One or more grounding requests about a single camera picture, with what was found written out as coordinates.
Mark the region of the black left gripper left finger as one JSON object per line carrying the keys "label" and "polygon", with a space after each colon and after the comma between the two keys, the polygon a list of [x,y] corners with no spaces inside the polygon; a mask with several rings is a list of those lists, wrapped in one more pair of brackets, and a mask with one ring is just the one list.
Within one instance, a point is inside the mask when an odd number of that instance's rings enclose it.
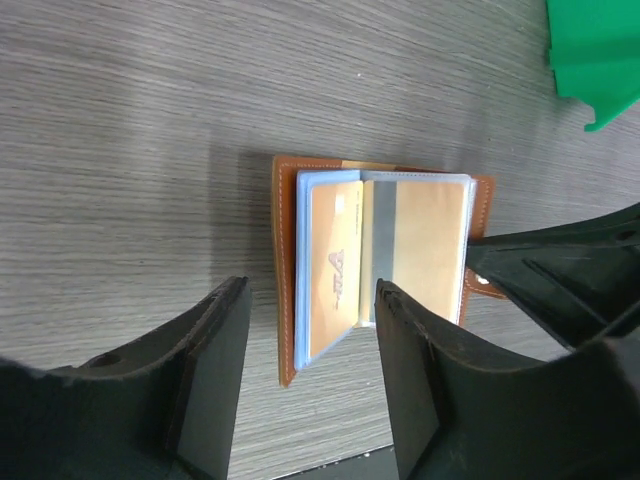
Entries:
{"label": "black left gripper left finger", "polygon": [[252,295],[231,277],[78,367],[1,362],[5,479],[224,479]]}

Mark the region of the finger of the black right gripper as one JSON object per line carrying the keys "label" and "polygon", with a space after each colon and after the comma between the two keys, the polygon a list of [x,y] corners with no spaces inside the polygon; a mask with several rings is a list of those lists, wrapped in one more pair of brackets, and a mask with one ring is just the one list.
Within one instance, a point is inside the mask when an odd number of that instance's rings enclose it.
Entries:
{"label": "finger of the black right gripper", "polygon": [[639,327],[639,207],[485,237],[467,265],[567,349]]}

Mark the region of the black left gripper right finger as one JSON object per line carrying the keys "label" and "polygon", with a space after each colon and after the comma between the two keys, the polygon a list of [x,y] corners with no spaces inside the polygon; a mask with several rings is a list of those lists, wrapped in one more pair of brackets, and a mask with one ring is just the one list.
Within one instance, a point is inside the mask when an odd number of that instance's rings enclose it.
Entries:
{"label": "black left gripper right finger", "polygon": [[403,479],[635,479],[639,341],[543,362],[379,281],[377,336]]}

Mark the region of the brown leather card holder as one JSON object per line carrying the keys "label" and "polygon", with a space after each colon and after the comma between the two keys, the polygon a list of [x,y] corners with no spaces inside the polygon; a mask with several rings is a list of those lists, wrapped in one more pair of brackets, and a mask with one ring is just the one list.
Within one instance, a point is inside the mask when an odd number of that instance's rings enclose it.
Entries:
{"label": "brown leather card holder", "polygon": [[495,179],[415,167],[278,155],[271,219],[282,386],[352,330],[376,324],[378,280],[454,324],[470,295],[498,290],[466,265]]}

